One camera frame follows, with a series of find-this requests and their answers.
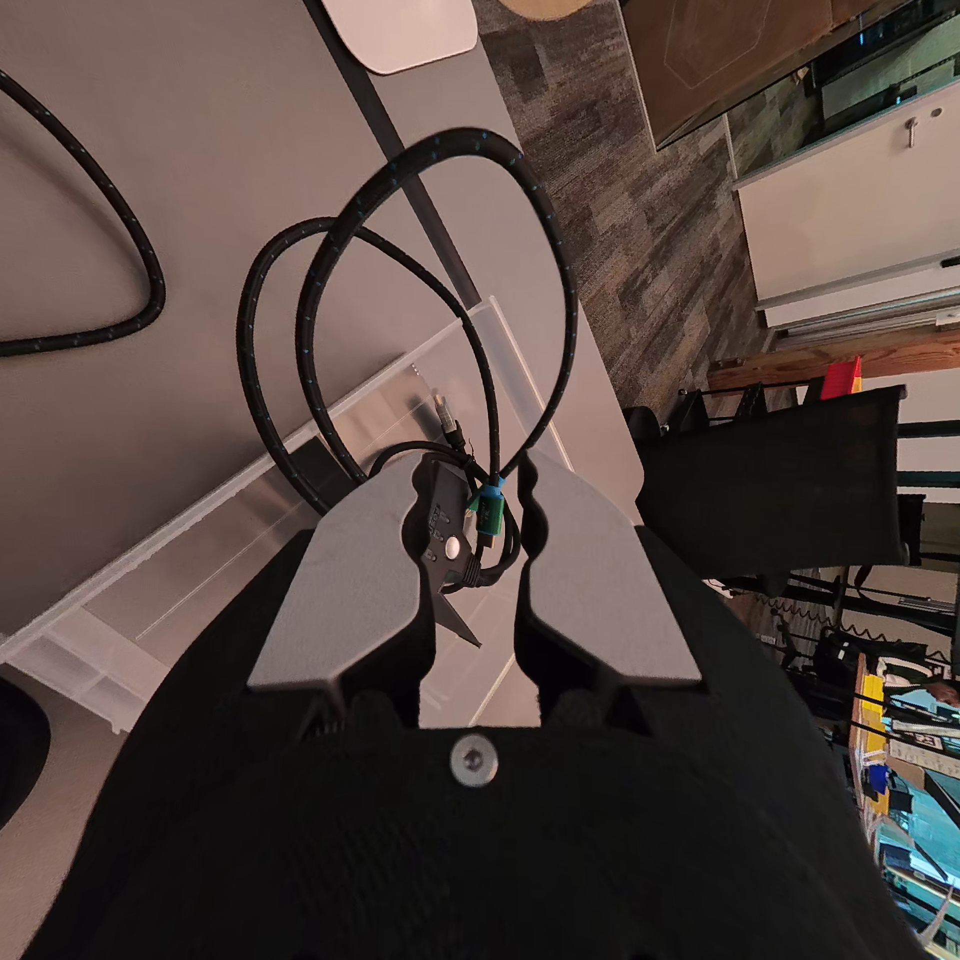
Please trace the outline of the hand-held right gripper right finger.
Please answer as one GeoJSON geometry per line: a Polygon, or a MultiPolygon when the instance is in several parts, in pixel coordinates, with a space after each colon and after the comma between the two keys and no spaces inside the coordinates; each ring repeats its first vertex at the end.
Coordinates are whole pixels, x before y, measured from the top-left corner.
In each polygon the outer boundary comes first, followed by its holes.
{"type": "Polygon", "coordinates": [[[514,657],[547,724],[569,692],[600,719],[623,690],[694,689],[702,673],[638,525],[598,488],[540,450],[517,468],[526,554],[514,657]]]}

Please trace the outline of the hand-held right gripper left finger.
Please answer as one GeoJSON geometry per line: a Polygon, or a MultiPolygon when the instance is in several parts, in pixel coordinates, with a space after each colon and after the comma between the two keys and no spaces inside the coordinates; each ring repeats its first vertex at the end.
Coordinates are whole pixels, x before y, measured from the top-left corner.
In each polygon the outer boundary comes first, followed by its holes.
{"type": "Polygon", "coordinates": [[[320,519],[248,676],[252,691],[315,690],[346,715],[368,691],[419,726],[436,657],[422,555],[429,469],[406,453],[320,519]]]}

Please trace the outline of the black office chair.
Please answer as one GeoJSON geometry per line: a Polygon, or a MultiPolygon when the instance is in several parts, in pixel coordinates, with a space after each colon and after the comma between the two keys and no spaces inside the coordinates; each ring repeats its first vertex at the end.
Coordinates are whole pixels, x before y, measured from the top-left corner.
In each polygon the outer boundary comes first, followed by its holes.
{"type": "Polygon", "coordinates": [[[887,386],[682,433],[632,408],[636,509],[702,579],[902,564],[906,396],[906,386],[887,386]]]}

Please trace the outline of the sign stand with white base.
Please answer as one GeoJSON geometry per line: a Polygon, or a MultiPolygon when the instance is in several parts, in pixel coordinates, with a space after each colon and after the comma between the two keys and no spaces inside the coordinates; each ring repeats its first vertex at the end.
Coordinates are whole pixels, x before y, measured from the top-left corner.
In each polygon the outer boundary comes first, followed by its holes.
{"type": "Polygon", "coordinates": [[[471,52],[472,1],[321,1],[342,45],[370,73],[390,76],[471,52]]]}

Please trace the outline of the black bin divider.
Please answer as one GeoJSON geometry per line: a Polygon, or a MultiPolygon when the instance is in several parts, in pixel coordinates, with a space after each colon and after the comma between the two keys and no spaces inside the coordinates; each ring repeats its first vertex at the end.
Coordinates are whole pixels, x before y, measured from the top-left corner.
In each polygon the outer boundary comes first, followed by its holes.
{"type": "MultiPolygon", "coordinates": [[[[469,476],[465,474],[449,456],[442,453],[438,454],[441,458],[449,460],[449,462],[464,474],[470,493],[472,493],[469,476]]],[[[316,488],[320,501],[318,513],[321,517],[329,513],[330,510],[344,498],[348,497],[354,490],[353,482],[342,471],[330,451],[317,438],[308,440],[303,446],[294,450],[291,454],[291,460],[295,473],[316,488]]],[[[480,648],[482,646],[480,640],[475,636],[462,616],[450,604],[449,597],[445,594],[446,588],[462,586],[463,584],[464,583],[448,585],[442,589],[441,594],[438,596],[431,596],[434,619],[438,626],[450,630],[465,642],[476,648],[480,648]]]]}

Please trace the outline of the clear plastic bin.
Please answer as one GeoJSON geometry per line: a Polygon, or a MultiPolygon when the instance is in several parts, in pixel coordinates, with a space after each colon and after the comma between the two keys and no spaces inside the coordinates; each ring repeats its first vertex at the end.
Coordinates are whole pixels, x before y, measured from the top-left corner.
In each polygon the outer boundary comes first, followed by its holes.
{"type": "MultiPolygon", "coordinates": [[[[461,416],[486,464],[483,394],[458,320],[405,351],[367,326],[341,345],[322,327],[316,365],[331,418],[354,459],[369,467],[391,445],[442,437],[429,389],[461,416]]],[[[318,514],[266,453],[182,515],[108,564],[21,630],[2,629],[4,678],[78,738],[125,736],[198,634],[318,514]]],[[[456,594],[451,605],[480,643],[438,628],[421,685],[426,728],[532,726],[535,693],[513,652],[522,562],[497,585],[456,594]]]]}

